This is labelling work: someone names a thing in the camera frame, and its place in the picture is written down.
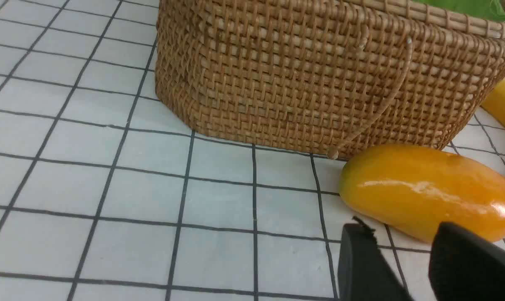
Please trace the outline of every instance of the table surface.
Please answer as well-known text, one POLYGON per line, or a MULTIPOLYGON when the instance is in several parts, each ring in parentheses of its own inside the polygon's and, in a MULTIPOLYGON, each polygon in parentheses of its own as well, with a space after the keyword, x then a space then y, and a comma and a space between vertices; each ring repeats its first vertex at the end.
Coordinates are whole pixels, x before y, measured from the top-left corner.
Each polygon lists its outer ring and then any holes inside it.
MULTIPOLYGON (((345 163, 180 122, 154 94, 157 5, 0 0, 0 301, 334 300, 345 163)), ((445 151, 505 176, 482 109, 445 151)), ((429 246, 364 220, 434 300, 429 246)))

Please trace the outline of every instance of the wicker basket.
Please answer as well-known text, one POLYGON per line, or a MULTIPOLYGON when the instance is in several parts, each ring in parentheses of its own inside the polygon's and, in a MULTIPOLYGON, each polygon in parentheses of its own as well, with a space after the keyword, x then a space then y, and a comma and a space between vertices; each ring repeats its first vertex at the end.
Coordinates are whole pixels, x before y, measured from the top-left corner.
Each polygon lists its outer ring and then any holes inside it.
POLYGON ((350 158, 445 147, 505 77, 505 23, 410 0, 160 0, 157 53, 157 96, 199 133, 350 158))

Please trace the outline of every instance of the mango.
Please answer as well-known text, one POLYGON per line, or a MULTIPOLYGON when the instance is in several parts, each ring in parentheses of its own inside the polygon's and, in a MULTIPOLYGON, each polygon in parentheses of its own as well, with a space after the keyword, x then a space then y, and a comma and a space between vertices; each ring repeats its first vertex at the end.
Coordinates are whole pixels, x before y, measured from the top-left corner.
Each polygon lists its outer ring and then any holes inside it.
POLYGON ((442 221, 488 241, 505 238, 505 177, 470 158, 386 144, 354 156, 340 196, 355 211, 432 242, 442 221))

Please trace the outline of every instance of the basket handle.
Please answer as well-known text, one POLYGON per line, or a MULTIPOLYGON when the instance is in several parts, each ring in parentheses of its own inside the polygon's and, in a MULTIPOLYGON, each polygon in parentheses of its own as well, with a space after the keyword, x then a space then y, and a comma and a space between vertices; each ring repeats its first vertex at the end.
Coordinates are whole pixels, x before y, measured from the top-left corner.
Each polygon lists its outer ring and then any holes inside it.
POLYGON ((395 80, 393 84, 393 88, 390 91, 390 95, 388 95, 388 98, 386 101, 382 103, 382 105, 378 108, 377 112, 369 119, 367 124, 357 128, 355 131, 347 135, 342 141, 340 141, 337 145, 331 145, 328 149, 327 157, 333 160, 336 160, 338 158, 339 150, 344 146, 345 144, 351 142, 354 138, 356 138, 358 135, 363 133, 365 130, 371 127, 372 124, 374 124, 382 114, 386 111, 386 109, 393 103, 393 100, 395 98, 395 95, 399 92, 401 89, 401 85, 405 81, 405 77, 407 73, 409 72, 409 67, 410 63, 412 60, 412 53, 414 52, 414 46, 412 44, 412 39, 409 37, 406 40, 407 48, 406 48, 406 58, 405 58, 405 64, 403 66, 403 70, 401 71, 401 74, 399 75, 399 78, 395 80))

